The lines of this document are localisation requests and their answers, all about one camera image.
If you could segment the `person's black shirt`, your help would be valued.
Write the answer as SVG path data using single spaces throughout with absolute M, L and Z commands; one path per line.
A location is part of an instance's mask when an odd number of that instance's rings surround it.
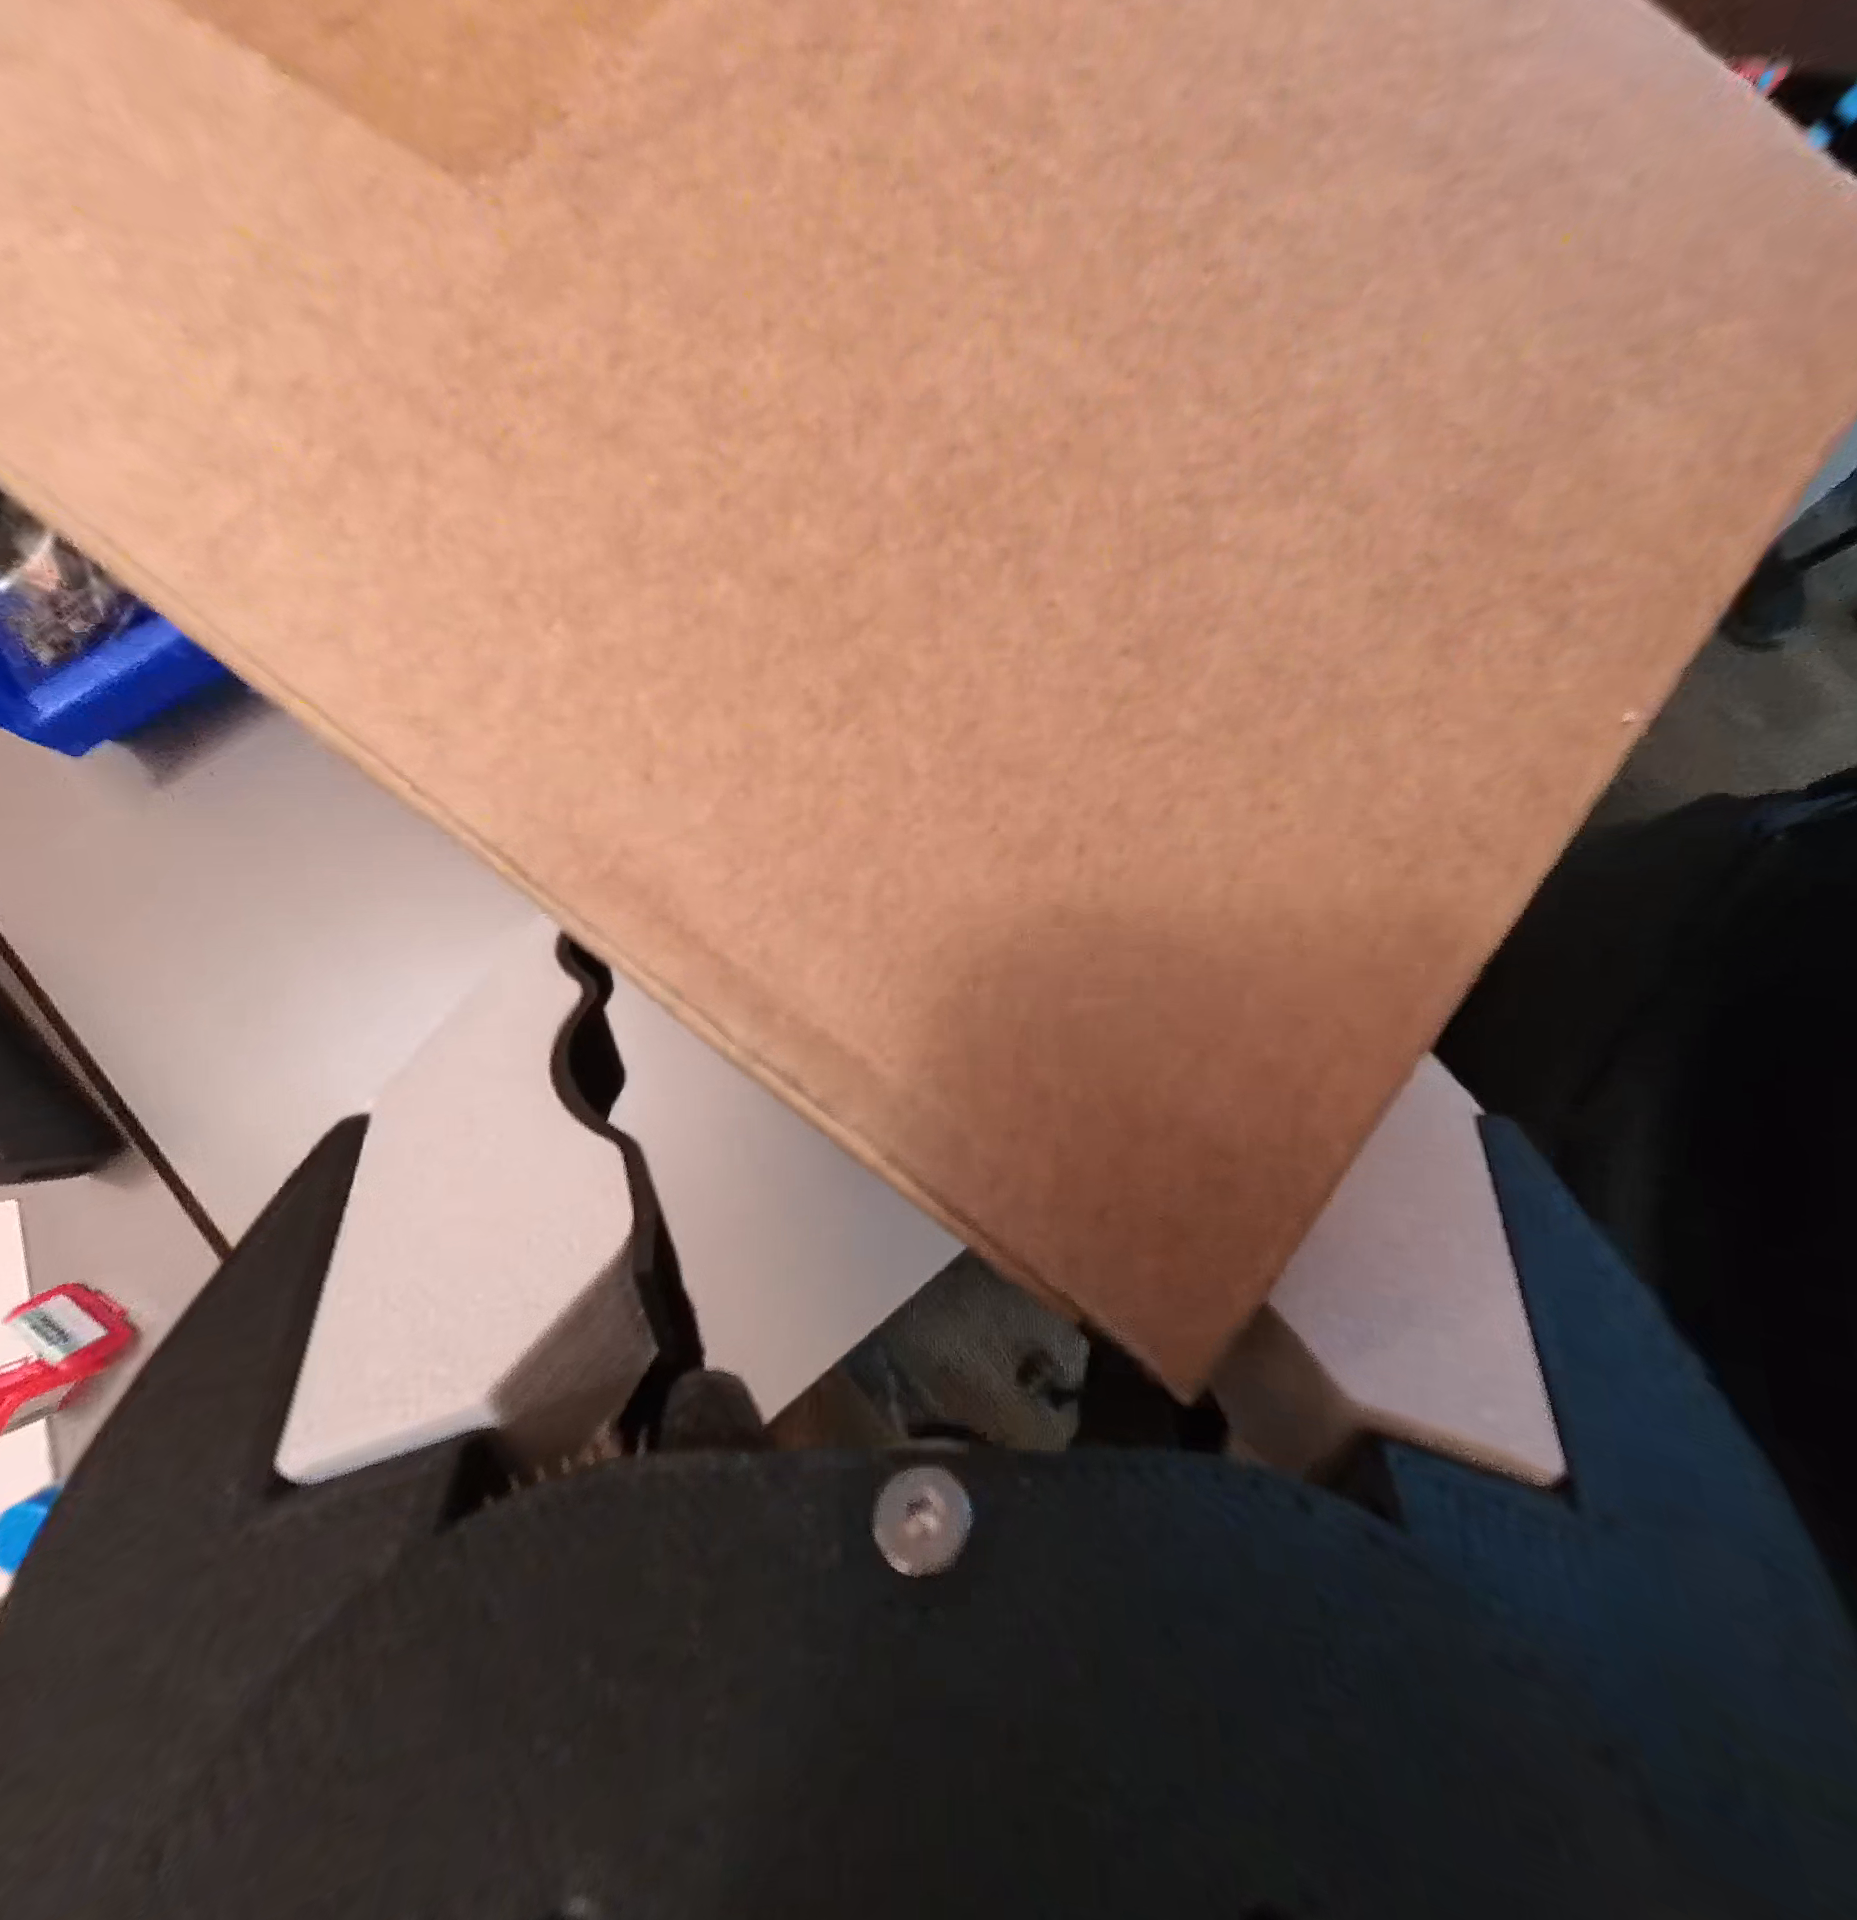
M 1857 1611 L 1857 766 L 1591 832 L 1437 1059 L 1662 1292 Z

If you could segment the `black case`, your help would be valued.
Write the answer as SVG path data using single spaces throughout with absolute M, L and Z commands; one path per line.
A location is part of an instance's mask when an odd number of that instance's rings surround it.
M 84 1179 L 124 1138 L 0 984 L 0 1189 Z

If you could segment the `clear bag of parts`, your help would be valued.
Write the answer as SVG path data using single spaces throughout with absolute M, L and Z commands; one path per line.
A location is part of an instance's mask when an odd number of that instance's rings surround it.
M 0 493 L 0 651 L 38 680 L 120 635 L 137 599 Z

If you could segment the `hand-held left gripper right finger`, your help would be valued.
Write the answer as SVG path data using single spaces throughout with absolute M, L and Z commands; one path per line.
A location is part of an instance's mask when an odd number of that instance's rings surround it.
M 1564 1481 L 1480 1118 L 1422 1059 L 1214 1372 L 1235 1458 L 1326 1481 L 1388 1438 Z

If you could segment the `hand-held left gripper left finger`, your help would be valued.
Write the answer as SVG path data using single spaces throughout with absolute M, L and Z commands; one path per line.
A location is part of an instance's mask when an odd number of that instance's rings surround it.
M 486 1438 L 522 1478 L 661 1447 L 702 1364 L 605 963 L 510 939 L 374 1099 L 274 1469 L 316 1487 Z

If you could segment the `small red labelled tool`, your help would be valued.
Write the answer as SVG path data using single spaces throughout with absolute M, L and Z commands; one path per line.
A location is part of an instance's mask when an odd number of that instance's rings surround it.
M 0 1364 L 0 1441 L 76 1401 L 138 1339 L 124 1306 L 84 1284 L 38 1292 L 0 1326 L 21 1343 L 19 1357 Z

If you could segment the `brown cardboard box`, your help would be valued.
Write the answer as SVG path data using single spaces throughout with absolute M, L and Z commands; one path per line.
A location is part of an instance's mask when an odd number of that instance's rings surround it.
M 1183 1394 L 1855 418 L 1656 5 L 0 5 L 0 482 Z

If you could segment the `blue plastic bin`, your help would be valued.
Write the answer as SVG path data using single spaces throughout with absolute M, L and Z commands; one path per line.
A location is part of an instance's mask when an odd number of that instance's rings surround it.
M 0 651 L 0 733 L 54 755 L 87 757 L 234 687 L 220 661 L 124 591 L 138 603 L 131 624 L 70 666 L 30 680 Z

